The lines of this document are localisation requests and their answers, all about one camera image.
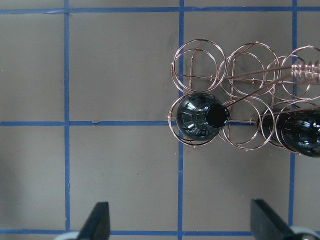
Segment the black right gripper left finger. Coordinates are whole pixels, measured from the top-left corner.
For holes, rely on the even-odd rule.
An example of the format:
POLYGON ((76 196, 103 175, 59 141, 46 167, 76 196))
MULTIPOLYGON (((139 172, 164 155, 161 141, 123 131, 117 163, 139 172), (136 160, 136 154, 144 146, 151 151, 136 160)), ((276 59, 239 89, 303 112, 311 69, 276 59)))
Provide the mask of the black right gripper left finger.
POLYGON ((108 202, 97 202, 82 226, 78 240, 108 240, 111 234, 108 202))

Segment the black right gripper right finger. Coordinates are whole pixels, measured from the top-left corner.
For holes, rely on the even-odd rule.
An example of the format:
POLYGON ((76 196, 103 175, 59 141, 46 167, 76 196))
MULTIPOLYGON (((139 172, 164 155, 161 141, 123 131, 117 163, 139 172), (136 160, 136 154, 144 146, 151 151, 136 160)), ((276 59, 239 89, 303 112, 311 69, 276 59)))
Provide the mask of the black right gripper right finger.
POLYGON ((295 240, 296 234, 263 200, 250 202, 250 231, 256 240, 295 240))

